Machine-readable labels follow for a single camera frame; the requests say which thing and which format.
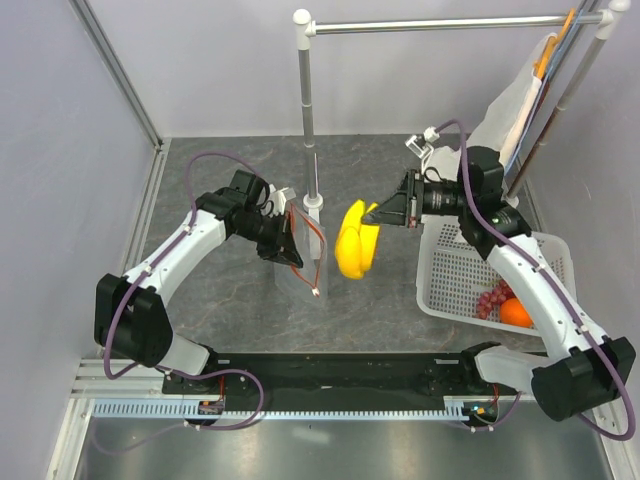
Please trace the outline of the clear orange-zipper zip bag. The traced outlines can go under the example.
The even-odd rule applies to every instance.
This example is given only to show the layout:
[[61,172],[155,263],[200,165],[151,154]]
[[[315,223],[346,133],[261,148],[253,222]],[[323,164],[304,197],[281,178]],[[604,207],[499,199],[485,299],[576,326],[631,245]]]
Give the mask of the clear orange-zipper zip bag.
[[291,300],[323,305],[328,295],[328,242],[324,228],[294,203],[287,204],[287,212],[292,216],[293,237],[303,266],[276,264],[275,284]]

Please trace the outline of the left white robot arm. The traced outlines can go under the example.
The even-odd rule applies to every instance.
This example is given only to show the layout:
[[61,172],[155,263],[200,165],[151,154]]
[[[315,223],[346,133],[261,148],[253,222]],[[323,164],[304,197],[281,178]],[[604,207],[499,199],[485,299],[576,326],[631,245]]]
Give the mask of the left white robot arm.
[[303,267],[288,206],[294,197],[289,187],[238,170],[229,186],[200,195],[183,223],[139,265],[122,276],[103,276],[94,320],[103,360],[118,354],[147,368],[179,371],[198,393],[215,389],[220,371],[210,362],[213,350],[177,334],[166,307],[193,269],[232,236],[254,243],[263,260]]

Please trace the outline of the yellow banana bunch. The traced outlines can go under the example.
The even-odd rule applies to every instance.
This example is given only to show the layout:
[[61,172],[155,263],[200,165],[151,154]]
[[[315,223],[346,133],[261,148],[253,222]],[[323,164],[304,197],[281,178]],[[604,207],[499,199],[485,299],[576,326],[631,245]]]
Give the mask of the yellow banana bunch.
[[362,218],[377,206],[376,202],[367,206],[364,200],[359,199],[343,217],[334,256],[340,272],[346,278],[362,279],[372,267],[380,226],[364,224]]

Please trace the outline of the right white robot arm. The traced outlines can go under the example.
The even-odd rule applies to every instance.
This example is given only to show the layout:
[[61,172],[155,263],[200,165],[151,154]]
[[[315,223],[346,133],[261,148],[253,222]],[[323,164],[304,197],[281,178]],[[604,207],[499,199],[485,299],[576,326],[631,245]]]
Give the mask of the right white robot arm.
[[628,416],[621,437],[627,440],[636,419],[625,383],[636,352],[627,338],[610,338],[568,293],[527,222],[503,200],[503,177],[496,151],[462,148],[456,180],[432,182],[410,170],[396,192],[362,221],[413,227],[424,216],[457,216],[463,238],[506,281],[533,321],[545,355],[478,347],[474,359],[457,371],[465,391],[508,386],[532,395],[554,421],[621,399]]

